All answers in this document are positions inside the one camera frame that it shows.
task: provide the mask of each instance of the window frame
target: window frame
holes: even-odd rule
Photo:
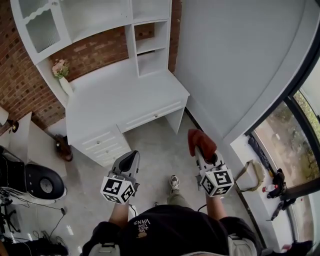
[[[244,133],[246,136],[250,135],[282,102],[284,102],[297,122],[302,128],[310,147],[313,151],[316,162],[320,168],[320,143],[318,138],[308,121],[303,110],[294,98],[295,93],[302,87],[310,73],[313,71],[316,63],[320,57],[320,25],[318,25],[315,32],[313,42],[306,54],[298,72],[295,74],[289,85],[284,89],[282,94],[275,100],[275,102],[266,110],[266,112]],[[320,191],[320,177],[306,183],[290,187],[281,196],[282,200],[299,198],[309,195],[311,193]]]

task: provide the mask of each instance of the red sponge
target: red sponge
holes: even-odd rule
[[[189,151],[192,157],[195,156],[196,146],[202,151],[205,160],[210,161],[217,150],[216,143],[209,138],[203,131],[198,129],[190,129],[188,131]]]

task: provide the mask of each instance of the white bookshelf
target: white bookshelf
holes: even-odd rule
[[[133,22],[169,19],[170,0],[132,0]]]
[[[167,69],[167,51],[158,49],[137,56],[139,77]]]
[[[64,0],[61,8],[73,43],[132,23],[128,0]]]
[[[168,21],[156,21],[154,23],[154,37],[136,40],[136,53],[142,54],[149,51],[164,49],[168,44]]]
[[[66,108],[69,96],[52,75],[50,56],[81,39],[125,26],[129,62],[140,79],[168,69],[171,0],[10,0],[22,42],[43,79]],[[154,23],[154,37],[135,27]]]

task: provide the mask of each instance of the white desk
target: white desk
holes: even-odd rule
[[[165,116],[178,133],[189,93],[167,69],[137,75],[132,59],[71,82],[66,108],[69,144],[102,166],[131,149],[123,133]]]

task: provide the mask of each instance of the black t-shirt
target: black t-shirt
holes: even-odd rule
[[[123,229],[101,222],[83,246],[83,256],[98,243],[119,245],[121,256],[181,256],[193,252],[229,255],[231,234],[250,239],[259,255],[256,236],[242,219],[225,217],[217,221],[188,207],[159,205],[131,219]]]

